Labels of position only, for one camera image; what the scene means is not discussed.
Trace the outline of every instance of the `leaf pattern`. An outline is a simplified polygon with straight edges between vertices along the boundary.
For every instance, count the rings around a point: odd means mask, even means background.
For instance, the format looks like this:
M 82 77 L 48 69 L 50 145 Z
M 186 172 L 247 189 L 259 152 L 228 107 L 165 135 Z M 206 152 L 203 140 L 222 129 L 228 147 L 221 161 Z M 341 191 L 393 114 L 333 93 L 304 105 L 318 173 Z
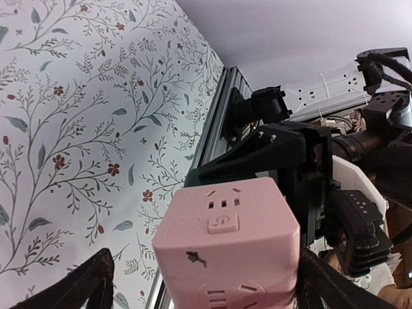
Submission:
M 36 218 L 28 225 L 28 230 L 34 230 L 36 227 L 41 227 L 46 224 L 51 224 L 50 221 L 47 221 L 44 218 Z
M 37 163 L 37 169 L 40 169 L 43 166 L 44 163 L 44 157 L 46 156 L 46 148 L 44 147 L 44 144 L 41 144 L 41 147 L 39 149 L 39 159 Z
M 44 62 L 44 63 L 41 65 L 39 71 L 40 71 L 40 72 L 43 72 L 43 71 L 47 68 L 47 66 L 48 66 L 50 63 L 52 63 L 52 62 L 53 62 L 53 61 L 51 61 L 51 60 Z
M 39 13 L 37 13 L 37 10 L 35 8 L 33 8 L 33 10 L 32 10 L 32 23 L 33 24 L 38 24 L 40 22 L 41 22 L 41 20 L 40 20 Z
M 144 308 L 151 239 L 223 65 L 174 1 L 7 0 L 0 11 L 1 304 L 107 247 L 114 307 Z
M 0 204 L 0 225 L 5 225 L 6 223 L 8 223 L 9 219 L 10 219 L 10 217 L 8 216 L 6 210 Z
M 4 39 L 4 37 L 6 36 L 7 32 L 8 32 L 7 27 L 0 26 L 0 44 L 1 44 L 1 41 Z
M 123 309 L 129 309 L 129 303 L 126 299 L 126 297 L 124 297 L 124 295 L 122 293 L 116 293 L 115 297 L 114 297 L 114 302 L 116 304 L 118 304 L 121 308 Z
M 130 168 L 129 168 L 129 185 L 133 185 L 135 183 L 135 176 L 133 175 L 133 169 L 135 168 L 135 164 L 133 164 Z
M 122 223 L 119 223 L 116 225 L 116 227 L 113 230 L 128 230 L 133 227 L 133 222 L 130 220 L 123 221 Z
M 52 33 L 63 33 L 63 34 L 69 34 L 65 29 L 63 28 L 54 28 L 52 31 Z
M 5 116 L 5 118 L 8 119 L 8 121 L 10 121 L 10 124 L 12 126 L 16 127 L 23 133 L 27 132 L 27 123 L 23 119 L 17 118 L 17 117 L 8 117 L 8 116 Z

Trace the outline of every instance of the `wall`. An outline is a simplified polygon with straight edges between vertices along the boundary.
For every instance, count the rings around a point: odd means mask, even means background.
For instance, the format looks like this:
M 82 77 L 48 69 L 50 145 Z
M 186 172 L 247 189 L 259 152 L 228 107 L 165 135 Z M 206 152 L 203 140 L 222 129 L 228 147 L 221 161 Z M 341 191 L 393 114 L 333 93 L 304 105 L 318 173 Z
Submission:
M 173 1 L 0 3 L 0 291 L 12 306 L 98 249 L 143 308 L 151 238 L 223 68 Z
M 339 69 L 372 48 L 412 50 L 410 0 L 177 0 L 252 89 Z

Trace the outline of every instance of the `power socket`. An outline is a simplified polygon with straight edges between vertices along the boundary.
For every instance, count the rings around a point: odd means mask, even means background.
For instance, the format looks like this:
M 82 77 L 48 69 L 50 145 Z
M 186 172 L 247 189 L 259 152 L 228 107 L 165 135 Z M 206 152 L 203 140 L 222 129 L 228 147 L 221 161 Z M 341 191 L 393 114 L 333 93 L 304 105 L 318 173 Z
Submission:
M 177 191 L 153 248 L 179 309 L 291 308 L 299 240 L 297 220 L 266 177 Z

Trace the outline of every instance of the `black cable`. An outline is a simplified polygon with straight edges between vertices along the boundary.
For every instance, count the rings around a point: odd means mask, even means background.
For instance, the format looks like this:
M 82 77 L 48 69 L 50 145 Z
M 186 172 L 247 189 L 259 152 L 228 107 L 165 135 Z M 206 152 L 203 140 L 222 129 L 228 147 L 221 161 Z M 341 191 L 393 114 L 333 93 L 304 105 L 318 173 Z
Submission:
M 367 57 L 366 65 L 378 77 L 390 82 L 391 84 L 395 84 L 412 91 L 412 86 L 410 85 L 412 84 L 412 71 L 395 59 L 381 53 L 370 53 Z M 394 79 L 393 77 L 385 74 L 382 66 L 387 66 L 389 69 L 395 71 L 410 84 L 402 80 Z
M 332 120 L 340 120 L 340 121 L 345 122 L 352 130 L 355 128 L 353 123 L 347 118 L 344 118 L 344 117 L 341 117 L 341 116 L 327 116 L 325 118 L 326 119 L 332 119 Z
M 412 238 L 412 223 L 409 224 L 409 226 L 406 229 L 404 229 L 402 232 L 400 232 L 398 235 L 392 238 L 391 241 L 394 246 L 397 246 L 397 245 L 407 242 L 411 238 Z

